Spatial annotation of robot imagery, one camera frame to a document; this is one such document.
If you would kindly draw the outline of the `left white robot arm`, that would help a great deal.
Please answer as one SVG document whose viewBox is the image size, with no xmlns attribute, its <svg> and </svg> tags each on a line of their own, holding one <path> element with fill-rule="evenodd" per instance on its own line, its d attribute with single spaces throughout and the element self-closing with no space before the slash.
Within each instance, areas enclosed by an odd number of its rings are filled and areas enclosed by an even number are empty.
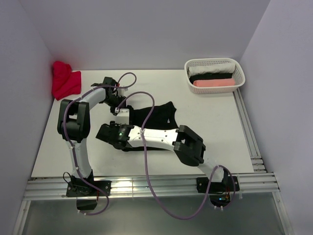
<svg viewBox="0 0 313 235">
<path fill-rule="evenodd" d="M 95 191 L 93 171 L 89 163 L 87 137 L 90 133 L 90 110 L 95 105 L 106 103 L 112 111 L 124 99 L 118 81 L 105 77 L 102 83 L 94 83 L 91 90 L 81 97 L 63 99 L 60 104 L 57 131 L 70 151 L 72 173 L 68 189 L 79 196 L 89 196 Z"/>
</svg>

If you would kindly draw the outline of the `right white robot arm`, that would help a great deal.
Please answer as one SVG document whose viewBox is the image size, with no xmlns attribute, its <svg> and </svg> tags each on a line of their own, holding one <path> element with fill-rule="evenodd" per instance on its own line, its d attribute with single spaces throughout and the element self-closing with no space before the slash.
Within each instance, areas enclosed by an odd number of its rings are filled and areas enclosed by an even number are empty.
<svg viewBox="0 0 313 235">
<path fill-rule="evenodd" d="M 226 170 L 206 156 L 204 140 L 186 125 L 159 130 L 132 124 L 117 124 L 112 121 L 101 125 L 96 138 L 121 151 L 144 151 L 145 171 L 148 168 L 148 151 L 170 151 L 185 166 L 196 167 L 211 180 L 212 187 L 221 191 L 228 186 Z"/>
</svg>

